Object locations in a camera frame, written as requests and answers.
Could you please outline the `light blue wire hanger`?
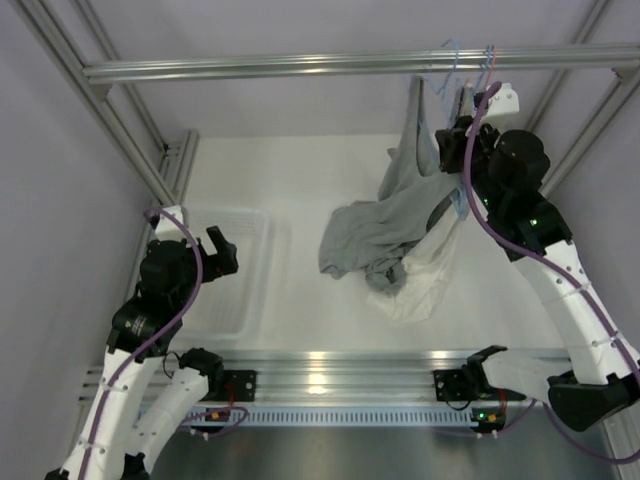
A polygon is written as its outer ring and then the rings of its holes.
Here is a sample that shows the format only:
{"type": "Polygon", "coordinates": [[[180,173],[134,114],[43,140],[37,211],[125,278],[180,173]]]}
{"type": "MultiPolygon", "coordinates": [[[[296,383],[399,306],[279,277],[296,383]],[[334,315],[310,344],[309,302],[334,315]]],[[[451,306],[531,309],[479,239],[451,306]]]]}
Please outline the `light blue wire hanger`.
{"type": "MultiPolygon", "coordinates": [[[[447,127],[450,128],[454,124],[454,98],[457,89],[462,86],[460,80],[456,77],[456,70],[459,62],[460,47],[459,42],[454,38],[448,38],[441,48],[451,47],[454,50],[454,60],[452,66],[445,73],[444,79],[440,86],[433,86],[430,81],[430,88],[432,92],[437,96],[440,102],[441,109],[445,114],[447,120],[447,127]]],[[[464,190],[464,186],[461,180],[458,181],[456,188],[450,195],[452,206],[456,212],[457,217],[460,220],[465,220],[469,213],[468,198],[464,190]]]]}

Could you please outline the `grey tank top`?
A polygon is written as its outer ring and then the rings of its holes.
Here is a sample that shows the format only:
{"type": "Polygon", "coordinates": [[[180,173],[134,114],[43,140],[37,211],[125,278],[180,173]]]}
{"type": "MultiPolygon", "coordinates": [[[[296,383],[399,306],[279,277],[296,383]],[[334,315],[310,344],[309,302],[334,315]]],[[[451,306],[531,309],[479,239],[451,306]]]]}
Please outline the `grey tank top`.
{"type": "Polygon", "coordinates": [[[435,227],[452,204],[460,176],[439,168],[439,152],[425,112],[424,78],[411,78],[401,138],[374,201],[333,211],[323,234],[319,272],[335,280],[362,272],[377,293],[397,294],[406,283],[402,260],[435,227]]]}

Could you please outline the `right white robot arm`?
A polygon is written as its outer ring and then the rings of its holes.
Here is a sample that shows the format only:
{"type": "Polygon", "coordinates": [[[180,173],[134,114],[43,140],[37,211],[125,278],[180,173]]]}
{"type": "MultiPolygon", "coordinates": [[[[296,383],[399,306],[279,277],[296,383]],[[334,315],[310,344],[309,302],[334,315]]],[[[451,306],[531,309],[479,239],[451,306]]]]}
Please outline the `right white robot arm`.
{"type": "Polygon", "coordinates": [[[542,141],[527,130],[498,127],[508,93],[494,82],[476,97],[474,115],[436,132],[440,167],[461,174],[471,214],[533,289],[568,359],[556,363],[489,346],[460,368],[464,396],[515,393],[583,432],[638,404],[639,353],[596,293],[564,217],[541,192],[550,167],[542,141]]]}

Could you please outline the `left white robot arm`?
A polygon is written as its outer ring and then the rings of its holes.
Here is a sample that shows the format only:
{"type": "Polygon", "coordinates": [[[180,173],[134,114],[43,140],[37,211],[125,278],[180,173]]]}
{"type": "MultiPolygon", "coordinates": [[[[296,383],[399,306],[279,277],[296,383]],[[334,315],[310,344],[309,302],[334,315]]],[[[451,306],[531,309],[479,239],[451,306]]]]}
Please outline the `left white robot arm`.
{"type": "Polygon", "coordinates": [[[213,255],[191,248],[187,239],[147,245],[135,293],[112,319],[101,382],[85,425],[69,457],[47,478],[147,479],[189,411],[224,392],[222,358],[192,348],[180,356],[162,394],[147,411],[140,410],[196,289],[238,270],[236,246],[216,226],[206,232],[213,255]]]}

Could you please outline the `white tank top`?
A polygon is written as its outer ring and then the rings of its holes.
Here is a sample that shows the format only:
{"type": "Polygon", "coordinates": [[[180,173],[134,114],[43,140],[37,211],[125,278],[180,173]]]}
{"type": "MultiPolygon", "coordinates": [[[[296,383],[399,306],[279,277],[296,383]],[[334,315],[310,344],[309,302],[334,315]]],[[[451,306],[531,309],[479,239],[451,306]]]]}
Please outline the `white tank top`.
{"type": "Polygon", "coordinates": [[[396,294],[371,292],[367,301],[396,326],[424,323],[444,299],[454,270],[462,221],[447,199],[427,235],[402,259],[404,285],[396,294]]]}

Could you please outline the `white plastic basket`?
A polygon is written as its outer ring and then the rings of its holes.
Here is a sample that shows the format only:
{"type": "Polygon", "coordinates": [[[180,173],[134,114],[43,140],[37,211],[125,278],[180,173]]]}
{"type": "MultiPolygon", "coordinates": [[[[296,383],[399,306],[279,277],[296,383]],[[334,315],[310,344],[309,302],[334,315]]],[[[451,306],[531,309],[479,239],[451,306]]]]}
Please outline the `white plastic basket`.
{"type": "Polygon", "coordinates": [[[151,240],[199,242],[202,285],[171,345],[235,342],[262,316],[272,257],[272,218],[264,210],[211,205],[151,208],[151,240]]]}

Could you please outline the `left aluminium frame post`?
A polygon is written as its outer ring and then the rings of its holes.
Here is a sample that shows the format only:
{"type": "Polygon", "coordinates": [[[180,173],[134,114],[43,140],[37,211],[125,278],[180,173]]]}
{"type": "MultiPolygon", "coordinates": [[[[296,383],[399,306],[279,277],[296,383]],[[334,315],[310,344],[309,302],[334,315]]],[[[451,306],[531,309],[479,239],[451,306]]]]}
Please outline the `left aluminium frame post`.
{"type": "Polygon", "coordinates": [[[12,1],[10,5],[152,198],[163,205],[184,202],[199,146],[199,132],[186,129],[178,140],[168,141],[139,90],[125,85],[121,88],[125,104],[142,127],[143,138],[153,146],[151,150],[146,149],[117,111],[113,87],[92,86],[84,75],[83,69],[89,62],[50,2],[12,1]]]}

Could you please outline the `aluminium frame post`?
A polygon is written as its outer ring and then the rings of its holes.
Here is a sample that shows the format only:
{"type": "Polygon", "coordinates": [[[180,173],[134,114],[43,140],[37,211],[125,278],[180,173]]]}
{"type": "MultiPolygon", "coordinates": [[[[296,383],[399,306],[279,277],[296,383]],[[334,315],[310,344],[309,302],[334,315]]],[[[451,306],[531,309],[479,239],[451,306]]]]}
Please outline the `aluminium frame post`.
{"type": "MultiPolygon", "coordinates": [[[[589,1],[568,42],[630,46],[639,53],[639,3],[589,1]]],[[[639,58],[553,73],[526,127],[544,142],[551,167],[542,193],[551,195],[613,126],[639,88],[639,58]]]]}
{"type": "Polygon", "coordinates": [[[151,150],[146,149],[117,111],[113,87],[92,86],[84,75],[83,69],[89,62],[50,2],[12,1],[10,5],[152,198],[163,205],[184,202],[199,146],[199,132],[186,129],[178,140],[168,141],[139,90],[125,85],[121,88],[125,104],[142,127],[143,138],[153,146],[151,150]]]}

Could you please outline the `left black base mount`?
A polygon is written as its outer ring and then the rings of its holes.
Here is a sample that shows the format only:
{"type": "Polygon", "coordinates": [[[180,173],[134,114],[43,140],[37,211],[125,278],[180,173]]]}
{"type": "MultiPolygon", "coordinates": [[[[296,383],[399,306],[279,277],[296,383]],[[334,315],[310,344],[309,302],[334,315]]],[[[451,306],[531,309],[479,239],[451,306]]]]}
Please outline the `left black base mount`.
{"type": "Polygon", "coordinates": [[[256,397],[258,372],[226,370],[218,399],[227,403],[253,402],[256,397]]]}

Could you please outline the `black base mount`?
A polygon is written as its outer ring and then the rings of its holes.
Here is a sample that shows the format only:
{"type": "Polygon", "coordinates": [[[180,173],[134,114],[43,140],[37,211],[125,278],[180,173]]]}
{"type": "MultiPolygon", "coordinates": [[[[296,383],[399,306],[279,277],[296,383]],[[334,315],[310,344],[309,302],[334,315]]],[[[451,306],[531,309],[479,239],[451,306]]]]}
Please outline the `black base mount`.
{"type": "Polygon", "coordinates": [[[226,370],[218,399],[227,403],[253,402],[256,397],[258,372],[226,370]]]}
{"type": "Polygon", "coordinates": [[[461,369],[434,370],[433,382],[438,401],[473,401],[479,398],[474,377],[461,369]]]}

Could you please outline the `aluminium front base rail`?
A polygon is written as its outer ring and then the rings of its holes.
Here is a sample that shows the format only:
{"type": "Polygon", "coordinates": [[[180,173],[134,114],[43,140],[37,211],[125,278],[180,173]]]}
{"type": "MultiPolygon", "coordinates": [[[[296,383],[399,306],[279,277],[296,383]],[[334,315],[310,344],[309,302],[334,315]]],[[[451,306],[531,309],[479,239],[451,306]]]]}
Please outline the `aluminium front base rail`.
{"type": "Polygon", "coordinates": [[[454,369],[470,350],[228,350],[227,370],[254,370],[257,405],[419,405],[435,401],[433,372],[454,369]]]}

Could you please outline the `right aluminium frame post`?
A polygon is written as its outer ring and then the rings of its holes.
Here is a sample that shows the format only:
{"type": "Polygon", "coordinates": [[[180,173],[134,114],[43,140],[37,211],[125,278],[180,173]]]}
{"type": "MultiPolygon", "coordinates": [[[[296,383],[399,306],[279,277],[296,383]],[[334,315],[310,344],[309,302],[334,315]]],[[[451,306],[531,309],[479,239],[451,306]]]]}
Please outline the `right aluminium frame post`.
{"type": "MultiPolygon", "coordinates": [[[[630,46],[639,53],[639,3],[589,1],[568,42],[630,46]]],[[[553,73],[526,127],[544,142],[551,167],[542,193],[551,195],[613,126],[639,88],[639,58],[553,73]]]]}

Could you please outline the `aluminium hanging rail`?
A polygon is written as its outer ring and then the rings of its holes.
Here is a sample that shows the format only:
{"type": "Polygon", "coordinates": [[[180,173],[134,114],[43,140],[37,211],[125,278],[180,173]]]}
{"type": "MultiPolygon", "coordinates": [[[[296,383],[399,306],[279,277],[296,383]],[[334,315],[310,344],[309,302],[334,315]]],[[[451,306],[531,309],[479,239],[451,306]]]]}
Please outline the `aluminium hanging rail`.
{"type": "MultiPolygon", "coordinates": [[[[486,49],[460,50],[456,73],[481,72],[486,49]]],[[[630,46],[572,45],[497,48],[495,71],[568,70],[630,61],[630,46]]],[[[113,60],[83,69],[93,85],[298,76],[446,73],[453,49],[378,53],[250,55],[174,60],[113,60]]]]}

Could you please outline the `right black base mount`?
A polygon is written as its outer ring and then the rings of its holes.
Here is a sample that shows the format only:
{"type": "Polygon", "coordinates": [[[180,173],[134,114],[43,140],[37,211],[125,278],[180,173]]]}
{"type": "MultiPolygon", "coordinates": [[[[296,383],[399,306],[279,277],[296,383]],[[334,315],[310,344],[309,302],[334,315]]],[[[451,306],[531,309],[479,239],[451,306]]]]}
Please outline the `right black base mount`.
{"type": "Polygon", "coordinates": [[[473,401],[479,398],[474,377],[461,369],[434,370],[433,382],[438,401],[473,401]]]}

